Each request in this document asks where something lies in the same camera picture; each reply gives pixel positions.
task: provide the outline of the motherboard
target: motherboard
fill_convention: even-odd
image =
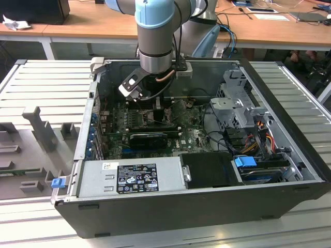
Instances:
[[[115,104],[104,118],[103,144],[105,159],[171,157],[182,153],[209,152],[212,148],[202,127],[203,105],[193,100],[176,99],[164,108],[164,119],[155,121],[153,109],[139,103]],[[151,148],[131,147],[135,135],[158,134],[166,144]]]

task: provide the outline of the open computer chassis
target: open computer chassis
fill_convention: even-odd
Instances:
[[[117,90],[138,60],[94,75],[68,189],[52,194],[80,237],[279,218],[331,189],[330,169],[248,61],[187,63],[160,123]]]

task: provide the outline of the warning label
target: warning label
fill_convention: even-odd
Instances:
[[[159,191],[156,164],[117,167],[118,194]]]

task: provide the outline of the smartphone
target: smartphone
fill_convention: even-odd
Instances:
[[[264,9],[264,8],[251,8],[247,7],[247,9],[250,12],[256,12],[256,13],[277,13],[274,9]]]

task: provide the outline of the blue cable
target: blue cable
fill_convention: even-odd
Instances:
[[[229,55],[229,58],[231,58],[231,55],[233,54],[233,51],[234,51],[234,35],[233,35],[233,32],[231,30],[229,30],[227,27],[223,26],[223,25],[220,25],[220,27],[224,28],[231,35],[232,49],[231,49],[231,52],[230,52],[230,55]]]

